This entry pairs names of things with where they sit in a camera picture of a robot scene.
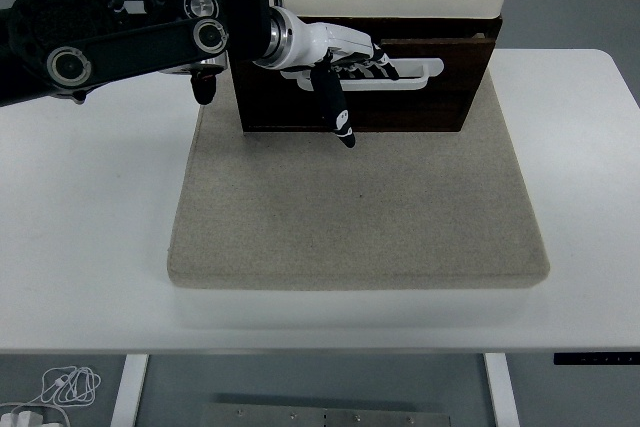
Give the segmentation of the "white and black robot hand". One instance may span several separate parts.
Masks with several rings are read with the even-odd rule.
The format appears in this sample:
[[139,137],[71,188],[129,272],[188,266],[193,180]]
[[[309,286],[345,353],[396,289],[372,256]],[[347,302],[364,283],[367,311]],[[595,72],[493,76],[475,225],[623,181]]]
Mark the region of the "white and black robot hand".
[[340,74],[368,71],[375,79],[397,81],[396,68],[368,34],[348,27],[296,22],[293,40],[298,52],[289,66],[310,68],[314,98],[325,124],[346,147],[354,147],[356,139]]

